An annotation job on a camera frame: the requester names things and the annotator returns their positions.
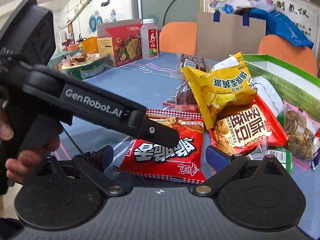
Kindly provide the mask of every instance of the orange chair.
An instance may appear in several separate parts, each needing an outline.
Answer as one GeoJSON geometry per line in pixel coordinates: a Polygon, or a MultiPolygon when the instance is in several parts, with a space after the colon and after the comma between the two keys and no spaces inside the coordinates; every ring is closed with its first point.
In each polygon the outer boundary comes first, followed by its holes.
{"type": "Polygon", "coordinates": [[[317,76],[317,61],[308,47],[294,46],[277,35],[267,35],[260,42],[258,54],[266,54],[317,76]]]}
{"type": "Polygon", "coordinates": [[[196,23],[168,23],[160,32],[160,51],[194,55],[196,51],[196,37],[196,23]]]}

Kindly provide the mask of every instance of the finger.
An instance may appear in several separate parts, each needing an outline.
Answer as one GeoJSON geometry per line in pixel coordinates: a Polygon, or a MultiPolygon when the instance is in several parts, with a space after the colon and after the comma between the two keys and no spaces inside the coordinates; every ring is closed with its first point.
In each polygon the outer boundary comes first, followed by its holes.
{"type": "Polygon", "coordinates": [[[46,150],[48,150],[49,152],[54,152],[55,150],[57,150],[60,146],[60,138],[59,136],[51,139],[49,141],[49,143],[44,147],[46,150]]]}
{"type": "Polygon", "coordinates": [[[18,184],[23,184],[23,182],[25,181],[22,177],[20,177],[19,175],[15,174],[9,170],[7,170],[7,177],[9,179],[12,179],[14,182],[16,182],[18,184]]]}
{"type": "Polygon", "coordinates": [[[8,141],[13,137],[13,131],[9,124],[7,115],[3,109],[0,108],[0,138],[8,141]]]}
{"type": "Polygon", "coordinates": [[[8,159],[5,162],[5,167],[7,170],[23,177],[27,176],[32,172],[32,170],[28,169],[26,166],[24,166],[20,161],[16,159],[8,159]]]}
{"type": "Polygon", "coordinates": [[[40,151],[22,151],[18,156],[18,161],[28,167],[36,167],[41,160],[48,156],[50,153],[44,149],[40,151]]]}

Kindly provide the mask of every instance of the frosted glass panel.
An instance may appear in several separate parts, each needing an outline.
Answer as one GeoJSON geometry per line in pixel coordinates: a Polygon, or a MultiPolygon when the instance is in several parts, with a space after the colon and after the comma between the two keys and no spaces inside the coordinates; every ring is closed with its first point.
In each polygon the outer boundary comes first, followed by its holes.
{"type": "Polygon", "coordinates": [[[200,0],[141,0],[142,17],[153,18],[158,29],[168,22],[196,22],[200,0]]]}

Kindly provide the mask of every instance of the red bottle label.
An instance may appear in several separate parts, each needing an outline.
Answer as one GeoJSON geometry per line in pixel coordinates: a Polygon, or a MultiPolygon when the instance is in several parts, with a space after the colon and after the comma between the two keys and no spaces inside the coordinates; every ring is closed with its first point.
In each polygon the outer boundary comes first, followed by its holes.
{"type": "Polygon", "coordinates": [[[157,29],[148,30],[148,38],[149,38],[149,53],[150,53],[150,57],[156,57],[156,56],[158,56],[157,29]]]}

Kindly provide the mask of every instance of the picture of tomato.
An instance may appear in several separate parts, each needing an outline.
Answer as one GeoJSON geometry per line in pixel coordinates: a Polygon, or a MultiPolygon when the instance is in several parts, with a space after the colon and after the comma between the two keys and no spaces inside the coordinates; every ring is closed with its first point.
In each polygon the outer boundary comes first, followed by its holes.
{"type": "Polygon", "coordinates": [[[122,37],[117,38],[116,41],[117,41],[117,44],[118,44],[119,46],[122,46],[122,45],[123,45],[124,40],[123,40],[122,37]]]}

